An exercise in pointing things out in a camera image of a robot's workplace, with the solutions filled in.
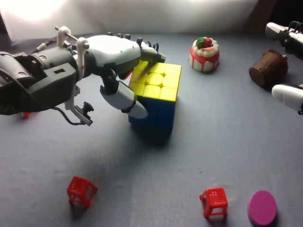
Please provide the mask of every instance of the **table surface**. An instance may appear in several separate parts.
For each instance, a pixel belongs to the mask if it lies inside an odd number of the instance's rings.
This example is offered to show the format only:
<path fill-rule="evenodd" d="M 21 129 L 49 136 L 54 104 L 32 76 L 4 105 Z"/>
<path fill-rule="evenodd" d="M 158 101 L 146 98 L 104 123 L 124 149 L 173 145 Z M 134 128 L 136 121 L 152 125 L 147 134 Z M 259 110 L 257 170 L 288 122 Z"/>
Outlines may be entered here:
<path fill-rule="evenodd" d="M 160 44 L 167 63 L 182 65 L 171 135 L 131 127 L 102 98 L 97 76 L 82 80 L 76 97 L 78 105 L 95 108 L 90 127 L 71 126 L 53 110 L 27 120 L 1 116 L 0 226 L 250 227 L 247 205 L 259 190 L 275 197 L 277 226 L 301 226 L 303 119 L 248 74 L 265 50 L 284 53 L 282 47 L 262 36 L 214 35 L 220 66 L 204 75 L 187 61 L 197 36 L 142 37 Z M 0 47 L 29 52 L 41 42 Z M 302 62 L 289 56 L 285 81 L 303 84 L 302 71 Z M 85 212 L 68 203 L 75 175 L 99 186 Z M 225 189 L 225 222 L 203 217 L 199 194 L 212 187 Z"/>

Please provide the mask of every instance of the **robotic arm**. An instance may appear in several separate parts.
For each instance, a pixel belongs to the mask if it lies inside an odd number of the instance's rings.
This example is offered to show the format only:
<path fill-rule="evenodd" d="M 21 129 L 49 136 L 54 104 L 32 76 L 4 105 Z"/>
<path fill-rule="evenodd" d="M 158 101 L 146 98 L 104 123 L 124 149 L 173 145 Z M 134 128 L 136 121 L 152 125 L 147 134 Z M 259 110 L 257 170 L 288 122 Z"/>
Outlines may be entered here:
<path fill-rule="evenodd" d="M 288 27 L 268 23 L 265 34 L 268 38 L 280 42 L 286 53 L 303 59 L 303 23 L 293 21 Z M 303 115 L 303 86 L 279 84 L 272 88 L 275 99 Z"/>
<path fill-rule="evenodd" d="M 90 126 L 88 116 L 93 107 L 84 102 L 83 108 L 74 105 L 74 97 L 80 93 L 78 81 L 91 74 L 102 78 L 100 87 L 103 98 L 114 108 L 136 118 L 145 118 L 148 113 L 136 100 L 134 92 L 122 81 L 142 61 L 165 62 L 158 52 L 159 45 L 130 40 L 130 35 L 121 34 L 92 36 L 77 39 L 67 27 L 56 28 L 57 40 L 50 40 L 37 47 L 30 55 L 0 52 L 0 114 L 39 112 L 47 109 L 59 111 L 73 125 Z M 76 40 L 71 45 L 67 38 Z M 47 47 L 57 42 L 51 49 Z M 65 103 L 80 123 L 71 122 L 65 113 L 56 107 Z"/>

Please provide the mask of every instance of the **brown tree stump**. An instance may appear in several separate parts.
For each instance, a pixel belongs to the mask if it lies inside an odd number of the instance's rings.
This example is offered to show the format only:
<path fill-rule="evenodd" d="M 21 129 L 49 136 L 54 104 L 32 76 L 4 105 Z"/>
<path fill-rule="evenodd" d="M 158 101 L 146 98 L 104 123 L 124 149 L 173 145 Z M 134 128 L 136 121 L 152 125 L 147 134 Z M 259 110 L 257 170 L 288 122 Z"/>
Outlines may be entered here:
<path fill-rule="evenodd" d="M 262 58 L 249 70 L 251 79 L 259 86 L 273 85 L 288 71 L 287 57 L 273 49 L 267 50 Z"/>

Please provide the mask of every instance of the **yellow square tile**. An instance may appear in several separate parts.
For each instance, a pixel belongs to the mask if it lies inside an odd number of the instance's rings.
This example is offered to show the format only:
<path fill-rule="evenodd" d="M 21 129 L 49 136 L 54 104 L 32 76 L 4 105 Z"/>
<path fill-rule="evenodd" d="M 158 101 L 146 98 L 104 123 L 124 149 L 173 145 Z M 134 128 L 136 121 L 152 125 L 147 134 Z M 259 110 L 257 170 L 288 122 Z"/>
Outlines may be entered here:
<path fill-rule="evenodd" d="M 163 76 L 158 73 L 151 73 L 151 74 L 147 75 L 146 82 L 148 85 L 155 85 L 155 86 L 162 87 Z"/>
<path fill-rule="evenodd" d="M 180 77 L 174 75 L 166 75 L 163 79 L 164 87 L 178 88 Z"/>
<path fill-rule="evenodd" d="M 162 87 L 160 92 L 160 99 L 175 102 L 177 99 L 177 89 Z"/>
<path fill-rule="evenodd" d="M 143 71 L 147 65 L 147 61 L 140 61 L 139 64 L 134 68 L 134 70 Z"/>
<path fill-rule="evenodd" d="M 131 75 L 131 82 L 145 84 L 147 80 L 147 73 L 134 70 Z"/>
<path fill-rule="evenodd" d="M 164 63 L 156 63 L 154 66 L 150 68 L 149 73 L 159 73 L 164 75 L 166 69 L 166 64 Z"/>
<path fill-rule="evenodd" d="M 180 76 L 181 68 L 181 65 L 166 64 L 165 75 Z"/>
<path fill-rule="evenodd" d="M 160 96 L 161 88 L 154 85 L 146 85 L 143 92 L 143 97 L 156 98 Z"/>
<path fill-rule="evenodd" d="M 139 83 L 134 83 L 134 82 L 130 82 L 128 85 L 131 90 L 134 91 L 134 94 L 137 96 L 142 96 L 143 95 L 143 91 L 144 91 L 144 84 L 139 84 Z"/>

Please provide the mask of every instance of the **purple disc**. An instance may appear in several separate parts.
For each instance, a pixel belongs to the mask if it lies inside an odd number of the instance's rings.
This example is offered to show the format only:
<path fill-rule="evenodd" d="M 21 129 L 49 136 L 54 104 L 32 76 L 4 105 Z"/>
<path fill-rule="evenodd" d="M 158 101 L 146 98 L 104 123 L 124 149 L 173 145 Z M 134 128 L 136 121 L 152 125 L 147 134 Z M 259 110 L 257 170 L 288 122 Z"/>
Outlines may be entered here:
<path fill-rule="evenodd" d="M 253 225 L 268 227 L 276 218 L 275 198 L 267 191 L 258 191 L 252 196 L 247 212 Z"/>

